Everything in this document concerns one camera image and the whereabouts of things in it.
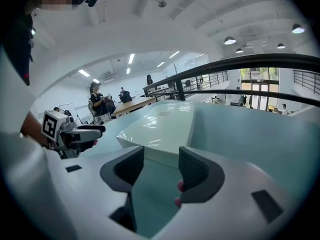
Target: person wearing backpack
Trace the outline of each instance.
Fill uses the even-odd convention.
[[[91,113],[94,118],[95,125],[103,125],[111,121],[111,115],[106,103],[109,101],[107,97],[104,97],[99,91],[99,84],[92,82],[90,85],[90,102]]]

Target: finger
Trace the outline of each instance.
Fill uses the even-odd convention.
[[[175,200],[174,200],[174,204],[175,204],[175,206],[177,206],[177,207],[181,207],[181,199],[180,199],[180,197],[177,197]]]
[[[179,180],[177,187],[178,187],[178,190],[180,190],[180,192],[183,192],[184,191],[184,181]]]

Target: white box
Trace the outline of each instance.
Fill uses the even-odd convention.
[[[144,146],[144,158],[178,168],[179,147],[190,146],[194,130],[193,102],[155,106],[116,136],[123,148]]]

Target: teal table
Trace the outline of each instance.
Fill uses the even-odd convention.
[[[105,124],[98,144],[82,156],[103,155],[121,149],[116,135],[143,117],[157,102]],[[303,199],[320,166],[320,128],[317,124],[243,107],[195,103],[191,147],[252,163],[267,172],[279,186]],[[178,169],[150,160],[133,190],[138,234],[154,236],[178,212]]]

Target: wooden table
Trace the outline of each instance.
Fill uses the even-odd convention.
[[[139,97],[134,100],[128,101],[126,103],[122,103],[113,112],[116,118],[129,114],[130,111],[144,107],[146,105],[149,105],[150,103],[155,103],[156,98],[155,97]]]

